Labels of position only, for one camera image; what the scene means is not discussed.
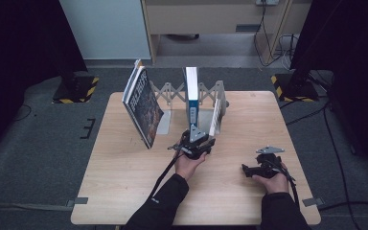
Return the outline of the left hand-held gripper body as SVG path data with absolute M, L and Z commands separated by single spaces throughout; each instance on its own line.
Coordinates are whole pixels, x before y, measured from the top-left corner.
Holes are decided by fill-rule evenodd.
M 182 150 L 185 155 L 197 160 L 201 153 L 203 143 L 211 138 L 206 132 L 199 129 L 197 126 L 193 126 L 188 130 L 185 130 L 182 134 L 182 138 L 179 144 L 179 149 Z

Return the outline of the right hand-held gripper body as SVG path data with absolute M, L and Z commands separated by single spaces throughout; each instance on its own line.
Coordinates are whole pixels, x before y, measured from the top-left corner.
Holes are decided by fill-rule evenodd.
M 265 178 L 272 178 L 277 173 L 282 171 L 282 159 L 276 156 L 276 153 L 284 152 L 284 149 L 266 146 L 262 149 L 257 149 L 257 162 L 260 164 L 258 168 L 259 175 Z

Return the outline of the white caterpillar picture book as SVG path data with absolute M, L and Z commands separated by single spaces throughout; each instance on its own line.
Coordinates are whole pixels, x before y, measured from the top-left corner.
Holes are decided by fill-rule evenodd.
M 214 136 L 217 133 L 220 112 L 221 112 L 221 99 L 216 99 L 209 129 L 210 136 Z

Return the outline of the thick blue book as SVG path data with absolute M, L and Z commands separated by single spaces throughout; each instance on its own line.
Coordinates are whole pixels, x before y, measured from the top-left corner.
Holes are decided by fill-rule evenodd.
M 198 126 L 198 70 L 196 67 L 185 67 L 184 68 L 184 79 L 186 86 L 186 110 L 189 128 Z

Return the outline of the expandable metal book rack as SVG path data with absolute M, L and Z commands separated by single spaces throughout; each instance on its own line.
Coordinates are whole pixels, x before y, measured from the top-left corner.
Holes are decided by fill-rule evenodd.
M 174 88 L 170 82 L 166 82 L 161 88 L 158 88 L 153 83 L 151 84 L 156 99 L 162 107 L 165 115 L 158 128 L 159 134 L 167 134 L 170 125 L 173 123 L 174 110 L 186 110 L 185 102 L 185 84 L 181 83 L 177 88 Z M 221 99 L 221 112 L 218 118 L 218 129 L 214 136 L 220 134 L 221 121 L 226 113 L 226 108 L 229 102 L 226 100 L 224 84 L 222 80 L 218 80 L 211 88 L 207 88 L 203 82 L 198 84 L 198 127 L 209 134 L 211 119 L 215 107 L 216 99 Z

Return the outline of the dark cover magazine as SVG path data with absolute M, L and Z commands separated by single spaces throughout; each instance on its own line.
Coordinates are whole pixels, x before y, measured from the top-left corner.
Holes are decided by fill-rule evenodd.
M 151 149 L 164 112 L 155 98 L 145 66 L 139 67 L 122 102 L 146 147 Z

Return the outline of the magazine with portrait cover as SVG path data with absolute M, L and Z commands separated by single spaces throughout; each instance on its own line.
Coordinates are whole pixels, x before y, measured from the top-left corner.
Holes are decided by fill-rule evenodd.
M 142 63 L 142 60 L 141 59 L 136 59 L 135 62 L 134 62 L 134 68 L 132 69 L 132 72 L 129 76 L 129 79 L 126 83 L 126 87 L 125 87 L 125 90 L 124 90 L 124 94 L 123 94 L 123 100 L 127 97 L 127 94 L 128 94 L 128 91 L 129 91 L 129 88 L 133 82 L 133 79 L 139 69 L 140 66 L 143 66 L 143 63 Z

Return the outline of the person's right hand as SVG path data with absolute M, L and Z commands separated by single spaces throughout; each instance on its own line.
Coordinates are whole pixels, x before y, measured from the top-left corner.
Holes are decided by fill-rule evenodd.
M 259 175 L 253 175 L 252 179 L 255 182 L 264 185 L 266 192 L 269 195 L 276 193 L 289 193 L 288 179 L 281 172 L 278 172 L 272 178 L 265 178 Z

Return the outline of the grey tape piece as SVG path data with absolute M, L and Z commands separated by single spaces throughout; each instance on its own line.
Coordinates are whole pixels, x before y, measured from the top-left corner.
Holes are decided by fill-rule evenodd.
M 66 202 L 66 207 L 74 207 L 76 204 L 87 204 L 88 197 L 75 197 Z
M 312 197 L 312 198 L 303 199 L 303 204 L 306 207 L 309 207 L 312 205 L 320 206 L 324 204 L 324 200 L 321 197 Z

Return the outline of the black yellow striped stand base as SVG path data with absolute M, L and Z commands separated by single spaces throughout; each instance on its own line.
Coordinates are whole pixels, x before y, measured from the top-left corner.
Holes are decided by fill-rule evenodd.
M 60 85 L 53 96 L 54 104 L 87 103 L 94 93 L 99 78 L 88 72 L 74 72 L 61 78 Z
M 315 102 L 319 96 L 311 82 L 292 74 L 275 74 L 270 77 L 281 102 Z

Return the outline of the dark round object under desk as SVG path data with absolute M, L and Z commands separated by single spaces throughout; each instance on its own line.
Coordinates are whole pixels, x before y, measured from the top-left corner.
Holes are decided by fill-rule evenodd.
M 199 39 L 199 34 L 167 34 L 167 38 L 179 41 L 188 41 Z

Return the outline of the light wooden desk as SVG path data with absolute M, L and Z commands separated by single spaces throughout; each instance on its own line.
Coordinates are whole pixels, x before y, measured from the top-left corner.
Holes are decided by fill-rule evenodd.
M 302 31 L 312 0 L 280 0 L 256 6 L 256 0 L 141 0 L 150 54 L 161 35 L 245 34 L 256 36 L 263 62 L 275 59 L 283 35 Z

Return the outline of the white panel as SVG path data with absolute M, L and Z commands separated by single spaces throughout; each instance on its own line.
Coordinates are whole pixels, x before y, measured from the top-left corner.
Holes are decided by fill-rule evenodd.
M 84 59 L 150 59 L 141 0 L 59 0 Z

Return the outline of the white power strip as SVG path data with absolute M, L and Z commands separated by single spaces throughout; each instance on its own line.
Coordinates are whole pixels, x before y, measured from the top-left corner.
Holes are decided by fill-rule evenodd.
M 277 6 L 280 0 L 256 0 L 256 6 Z

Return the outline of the grey floor strip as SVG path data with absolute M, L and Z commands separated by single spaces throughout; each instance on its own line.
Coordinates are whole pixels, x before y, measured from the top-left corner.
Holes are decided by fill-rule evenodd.
M 37 211 L 61 211 L 69 212 L 73 206 L 50 205 L 50 204 L 20 204 L 20 203 L 0 203 L 0 209 L 24 209 Z

